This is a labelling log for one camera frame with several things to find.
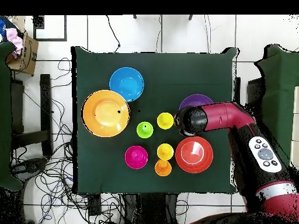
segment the plastic dish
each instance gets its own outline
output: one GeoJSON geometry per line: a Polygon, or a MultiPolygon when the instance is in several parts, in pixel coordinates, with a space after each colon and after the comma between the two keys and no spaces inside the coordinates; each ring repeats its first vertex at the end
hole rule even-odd
{"type": "Polygon", "coordinates": [[[157,124],[163,130],[169,129],[173,123],[174,119],[170,113],[161,113],[157,118],[157,124]]]}
{"type": "Polygon", "coordinates": [[[154,128],[149,122],[141,122],[137,125],[137,135],[141,138],[149,138],[154,132],[154,128]]]}
{"type": "Polygon", "coordinates": [[[140,169],[147,164],[148,153],[141,146],[131,146],[124,154],[124,160],[132,169],[140,169]]]}
{"type": "Polygon", "coordinates": [[[127,102],[132,102],[143,92],[143,77],[133,68],[122,67],[112,74],[109,88],[123,96],[127,102]]]}
{"type": "Polygon", "coordinates": [[[161,160],[170,160],[173,156],[173,153],[173,147],[171,147],[168,143],[159,145],[157,149],[157,155],[161,160]]]}
{"type": "Polygon", "coordinates": [[[110,90],[100,90],[88,96],[81,113],[85,127],[99,137],[113,137],[121,133],[130,118],[125,99],[110,90]]]}
{"type": "Polygon", "coordinates": [[[167,160],[159,160],[155,165],[155,172],[159,176],[167,176],[171,173],[171,164],[167,160]]]}
{"type": "Polygon", "coordinates": [[[188,106],[198,107],[213,104],[213,101],[203,94],[193,94],[185,98],[180,104],[180,109],[188,106]]]}
{"type": "Polygon", "coordinates": [[[185,138],[176,148],[175,159],[184,171],[200,173],[211,165],[213,150],[204,138],[199,136],[185,138]]]}

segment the red bowl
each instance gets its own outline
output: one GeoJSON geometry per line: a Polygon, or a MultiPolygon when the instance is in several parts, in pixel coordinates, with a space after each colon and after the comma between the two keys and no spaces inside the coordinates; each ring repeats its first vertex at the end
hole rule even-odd
{"type": "Polygon", "coordinates": [[[185,138],[176,148],[175,159],[184,171],[200,173],[211,165],[213,149],[207,140],[199,136],[185,138]]]}

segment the floor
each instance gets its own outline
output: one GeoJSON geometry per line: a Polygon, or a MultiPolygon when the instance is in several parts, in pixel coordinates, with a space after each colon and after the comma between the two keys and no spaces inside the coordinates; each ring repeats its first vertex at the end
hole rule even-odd
{"type": "MultiPolygon", "coordinates": [[[[207,31],[204,15],[194,15],[192,20],[188,20],[188,17],[189,15],[163,15],[162,33],[159,33],[161,30],[159,15],[137,15],[136,19],[133,19],[132,15],[109,16],[110,24],[121,44],[117,52],[207,53],[210,50],[210,53],[221,53],[227,47],[238,47],[240,53],[237,58],[237,76],[241,77],[241,103],[245,104],[247,81],[260,77],[260,72],[253,62],[263,57],[264,47],[278,43],[291,51],[299,49],[298,16],[206,15],[208,17],[206,19],[207,31]]],[[[25,28],[29,36],[33,37],[32,16],[26,17],[25,28]]],[[[71,46],[82,46],[95,53],[107,53],[115,51],[118,44],[106,16],[45,16],[44,29],[36,29],[36,39],[39,41],[39,50],[35,76],[20,73],[16,77],[23,81],[26,94],[38,105],[40,104],[40,74],[50,74],[53,79],[52,86],[66,85],[71,82],[71,73],[67,71],[71,66],[69,63],[71,46]],[[67,37],[65,37],[64,28],[65,18],[67,37]]],[[[71,85],[54,87],[52,97],[64,106],[65,113],[62,120],[72,130],[71,85]]],[[[26,95],[23,99],[25,132],[39,130],[39,107],[26,95]]],[[[57,106],[53,105],[53,111],[54,119],[59,121],[60,113],[57,106]]],[[[54,148],[70,139],[69,135],[57,135],[58,129],[53,122],[53,138],[57,138],[54,148]]],[[[293,153],[295,150],[299,152],[299,137],[293,143],[293,153]]],[[[30,145],[27,148],[28,151],[22,156],[25,160],[42,155],[40,144],[30,145]]],[[[17,155],[23,151],[23,148],[18,149],[17,155]]],[[[60,150],[54,158],[60,158],[63,155],[60,150]]],[[[71,164],[67,170],[72,173],[71,164]]],[[[57,189],[55,178],[44,176],[31,179],[25,191],[26,219],[34,220],[36,223],[44,215],[42,209],[47,211],[50,204],[48,198],[44,197],[50,192],[45,181],[52,183],[49,186],[50,190],[57,189]]],[[[110,196],[104,194],[103,197],[109,198],[110,196]]],[[[189,207],[184,201],[178,201],[179,224],[188,224],[217,213],[245,210],[244,202],[239,194],[183,193],[179,195],[179,200],[186,201],[186,199],[189,207]]],[[[110,201],[106,201],[104,207],[108,207],[110,201]]],[[[84,210],[79,212],[74,207],[65,213],[66,207],[61,205],[59,200],[54,203],[54,206],[49,210],[49,216],[42,224],[58,224],[58,219],[63,214],[65,217],[59,224],[87,224],[81,217],[81,214],[86,213],[84,210]]],[[[119,213],[115,211],[113,214],[113,219],[118,221],[119,213]]]]}

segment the pink bowl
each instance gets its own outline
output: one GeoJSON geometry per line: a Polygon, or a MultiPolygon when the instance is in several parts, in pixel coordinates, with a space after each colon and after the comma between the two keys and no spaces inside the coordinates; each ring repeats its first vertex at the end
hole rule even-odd
{"type": "Polygon", "coordinates": [[[132,169],[140,169],[147,164],[147,151],[141,146],[131,146],[124,154],[124,160],[132,169]]]}

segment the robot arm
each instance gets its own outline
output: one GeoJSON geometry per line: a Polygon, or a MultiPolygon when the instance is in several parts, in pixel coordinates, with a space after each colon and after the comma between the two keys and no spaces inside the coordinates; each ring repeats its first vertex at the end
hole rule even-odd
{"type": "Polygon", "coordinates": [[[299,221],[299,194],[254,118],[236,103],[186,107],[175,116],[182,135],[228,129],[236,186],[248,212],[265,212],[299,221]]]}

